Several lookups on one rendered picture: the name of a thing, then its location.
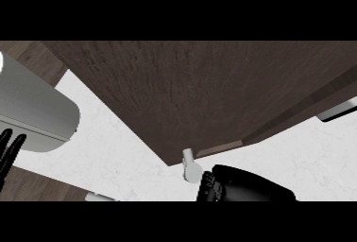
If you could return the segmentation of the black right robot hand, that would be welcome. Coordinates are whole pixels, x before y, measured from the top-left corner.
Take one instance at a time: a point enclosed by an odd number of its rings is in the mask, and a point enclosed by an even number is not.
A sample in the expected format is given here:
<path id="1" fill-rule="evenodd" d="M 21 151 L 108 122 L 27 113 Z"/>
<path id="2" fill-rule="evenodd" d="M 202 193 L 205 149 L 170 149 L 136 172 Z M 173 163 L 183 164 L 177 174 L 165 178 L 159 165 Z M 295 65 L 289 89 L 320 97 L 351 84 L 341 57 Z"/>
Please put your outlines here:
<path id="1" fill-rule="evenodd" d="M 196 200 L 295 202 L 297 197 L 289 188 L 263 176 L 217 164 L 202 174 Z"/>

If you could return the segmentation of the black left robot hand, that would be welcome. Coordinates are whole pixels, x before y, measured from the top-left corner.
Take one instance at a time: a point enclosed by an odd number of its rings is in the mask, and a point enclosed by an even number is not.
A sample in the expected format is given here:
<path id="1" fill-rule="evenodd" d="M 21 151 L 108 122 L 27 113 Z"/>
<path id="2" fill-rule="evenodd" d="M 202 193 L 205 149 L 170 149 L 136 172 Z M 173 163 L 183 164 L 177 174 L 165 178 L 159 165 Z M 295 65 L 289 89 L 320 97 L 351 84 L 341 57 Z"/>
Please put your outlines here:
<path id="1" fill-rule="evenodd" d="M 10 143 L 12 135 L 12 129 L 4 129 L 0 133 L 0 191 L 3 190 L 6 177 L 13 166 L 18 152 L 27 140 L 27 135 L 19 134 Z"/>

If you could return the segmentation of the brown wooden lower cabinet front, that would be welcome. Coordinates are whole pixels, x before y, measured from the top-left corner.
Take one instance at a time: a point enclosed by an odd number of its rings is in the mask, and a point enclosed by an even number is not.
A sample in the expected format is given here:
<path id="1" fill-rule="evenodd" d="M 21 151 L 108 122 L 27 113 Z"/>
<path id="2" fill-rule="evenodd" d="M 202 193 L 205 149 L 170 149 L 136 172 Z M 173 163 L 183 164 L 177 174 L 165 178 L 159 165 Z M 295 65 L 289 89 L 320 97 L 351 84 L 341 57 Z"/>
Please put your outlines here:
<path id="1" fill-rule="evenodd" d="M 89 191 L 13 166 L 0 201 L 84 201 Z"/>

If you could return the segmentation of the dark wooden cabinet body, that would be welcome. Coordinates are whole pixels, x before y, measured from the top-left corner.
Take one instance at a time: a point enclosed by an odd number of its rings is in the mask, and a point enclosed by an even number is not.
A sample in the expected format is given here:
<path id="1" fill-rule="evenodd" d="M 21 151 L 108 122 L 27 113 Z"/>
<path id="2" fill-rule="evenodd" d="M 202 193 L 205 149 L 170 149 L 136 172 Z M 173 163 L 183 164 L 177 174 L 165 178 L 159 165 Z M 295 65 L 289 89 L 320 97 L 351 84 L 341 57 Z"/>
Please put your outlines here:
<path id="1" fill-rule="evenodd" d="M 0 41 L 0 51 L 56 87 L 68 68 L 40 41 Z"/>

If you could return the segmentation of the dark brown wooden cabinet door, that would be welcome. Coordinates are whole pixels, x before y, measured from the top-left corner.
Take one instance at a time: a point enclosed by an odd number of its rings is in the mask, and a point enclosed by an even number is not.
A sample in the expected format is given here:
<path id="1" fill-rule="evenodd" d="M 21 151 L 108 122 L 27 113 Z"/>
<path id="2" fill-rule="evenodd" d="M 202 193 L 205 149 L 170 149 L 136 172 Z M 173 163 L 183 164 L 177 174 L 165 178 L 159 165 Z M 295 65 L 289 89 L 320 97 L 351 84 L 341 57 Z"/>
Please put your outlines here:
<path id="1" fill-rule="evenodd" d="M 266 140 L 357 96 L 357 41 L 49 41 L 165 164 Z"/>

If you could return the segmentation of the grey rounded appliance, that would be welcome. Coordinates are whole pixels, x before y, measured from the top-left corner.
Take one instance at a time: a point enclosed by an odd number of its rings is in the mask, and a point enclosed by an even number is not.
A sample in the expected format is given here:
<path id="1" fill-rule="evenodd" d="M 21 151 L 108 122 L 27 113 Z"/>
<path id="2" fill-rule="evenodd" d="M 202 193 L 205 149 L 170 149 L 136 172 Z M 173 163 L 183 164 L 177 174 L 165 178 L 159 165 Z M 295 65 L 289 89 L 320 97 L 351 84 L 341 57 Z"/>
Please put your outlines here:
<path id="1" fill-rule="evenodd" d="M 81 113 L 72 100 L 0 51 L 0 132 L 27 135 L 22 149 L 49 152 L 71 139 Z"/>

